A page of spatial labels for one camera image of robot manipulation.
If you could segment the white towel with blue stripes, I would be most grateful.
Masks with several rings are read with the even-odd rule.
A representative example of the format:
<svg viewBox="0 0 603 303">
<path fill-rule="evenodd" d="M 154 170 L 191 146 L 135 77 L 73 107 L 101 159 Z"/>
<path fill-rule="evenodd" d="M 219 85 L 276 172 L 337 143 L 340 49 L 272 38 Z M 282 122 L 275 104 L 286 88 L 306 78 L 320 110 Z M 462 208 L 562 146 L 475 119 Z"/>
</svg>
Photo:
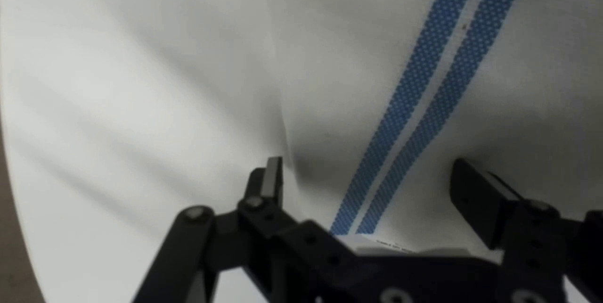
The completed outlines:
<svg viewBox="0 0 603 303">
<path fill-rule="evenodd" d="M 497 260 L 455 159 L 603 209 L 603 0 L 0 0 L 2 131 L 47 303 L 131 303 L 174 216 L 285 160 L 354 246 Z"/>
</svg>

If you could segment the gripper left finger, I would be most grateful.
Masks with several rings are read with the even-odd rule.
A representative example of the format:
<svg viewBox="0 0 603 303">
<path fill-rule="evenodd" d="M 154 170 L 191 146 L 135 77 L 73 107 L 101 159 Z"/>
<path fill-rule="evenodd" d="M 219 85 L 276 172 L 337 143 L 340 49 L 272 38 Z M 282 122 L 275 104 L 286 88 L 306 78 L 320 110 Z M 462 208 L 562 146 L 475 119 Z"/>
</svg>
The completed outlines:
<svg viewBox="0 0 603 303">
<path fill-rule="evenodd" d="M 180 211 L 133 303 L 214 303 L 220 274 L 243 269 L 269 303 L 360 303 L 358 258 L 321 226 L 282 208 L 283 160 L 254 169 L 236 209 Z"/>
</svg>

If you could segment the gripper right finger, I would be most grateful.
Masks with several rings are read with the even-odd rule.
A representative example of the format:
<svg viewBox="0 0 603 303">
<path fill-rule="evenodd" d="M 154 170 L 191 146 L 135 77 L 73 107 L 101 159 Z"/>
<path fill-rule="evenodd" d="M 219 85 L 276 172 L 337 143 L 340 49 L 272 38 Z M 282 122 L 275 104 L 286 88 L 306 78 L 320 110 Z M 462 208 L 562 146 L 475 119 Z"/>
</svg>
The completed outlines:
<svg viewBox="0 0 603 303">
<path fill-rule="evenodd" d="M 449 196 L 484 245 L 503 251 L 497 303 L 567 303 L 565 278 L 588 303 L 603 303 L 603 210 L 565 219 L 463 158 L 452 166 Z"/>
</svg>

